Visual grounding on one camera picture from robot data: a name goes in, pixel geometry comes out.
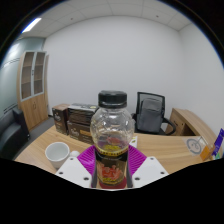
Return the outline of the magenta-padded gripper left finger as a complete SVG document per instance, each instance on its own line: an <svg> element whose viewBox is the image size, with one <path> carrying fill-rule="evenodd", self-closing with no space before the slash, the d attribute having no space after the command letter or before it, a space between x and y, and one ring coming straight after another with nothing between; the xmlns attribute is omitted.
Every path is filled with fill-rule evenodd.
<svg viewBox="0 0 224 224"><path fill-rule="evenodd" d="M95 147L90 146L82 153L72 151L56 175L84 188L95 188L97 171Z"/></svg>

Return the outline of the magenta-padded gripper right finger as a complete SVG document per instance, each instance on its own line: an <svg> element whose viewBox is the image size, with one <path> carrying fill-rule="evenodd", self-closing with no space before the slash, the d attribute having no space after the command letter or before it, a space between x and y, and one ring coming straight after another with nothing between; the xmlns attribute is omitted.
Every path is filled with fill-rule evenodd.
<svg viewBox="0 0 224 224"><path fill-rule="evenodd" d="M147 157L137 148L129 146L127 160L127 187L140 188L168 175L154 157Z"/></svg>

